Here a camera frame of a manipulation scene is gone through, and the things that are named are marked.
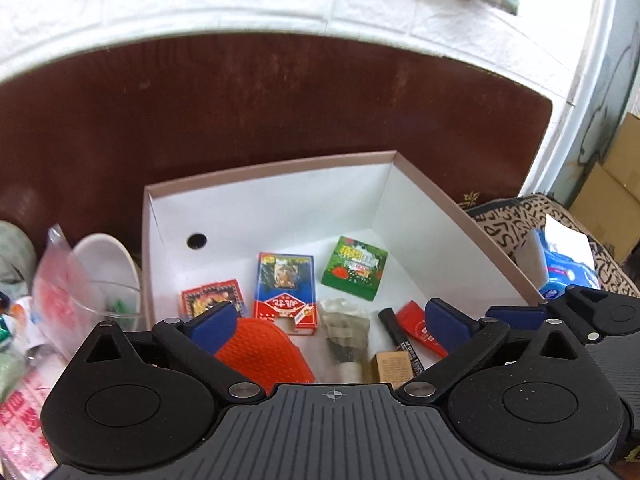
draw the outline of white brick wall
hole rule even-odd
[[[539,158],[570,92],[593,0],[522,0],[511,16],[468,0],[0,0],[0,82],[123,41],[281,30],[449,56],[516,80],[554,104]]]

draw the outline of hole in box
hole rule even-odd
[[[187,246],[190,249],[198,250],[207,245],[207,237],[202,233],[194,233],[187,238]]]

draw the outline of clear plastic cup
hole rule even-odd
[[[140,290],[113,282],[89,282],[70,291],[74,310],[86,326],[84,338],[104,320],[115,321],[124,332],[146,330]]]

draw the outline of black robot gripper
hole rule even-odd
[[[483,319],[395,392],[280,384],[269,397],[184,332],[177,319],[95,327],[42,410],[50,480],[617,478],[606,463],[625,410],[565,323]]]
[[[449,352],[480,328],[476,320],[439,299],[429,301],[425,311],[428,330]],[[514,330],[536,330],[547,319],[564,322],[625,405],[625,445],[619,446],[619,453],[640,444],[639,298],[570,285],[562,296],[537,307],[492,306],[486,315]]]

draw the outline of shoebox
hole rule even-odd
[[[340,237],[386,251],[372,301],[321,283]],[[236,280],[253,308],[258,255],[313,257],[316,300],[370,312],[369,359],[394,345],[377,313],[437,296],[480,317],[535,305],[535,287],[459,206],[397,152],[275,162],[147,186],[143,306],[149,325],[181,316],[181,292]],[[317,378],[331,366],[321,324],[291,335]],[[423,365],[437,357],[417,349]]]

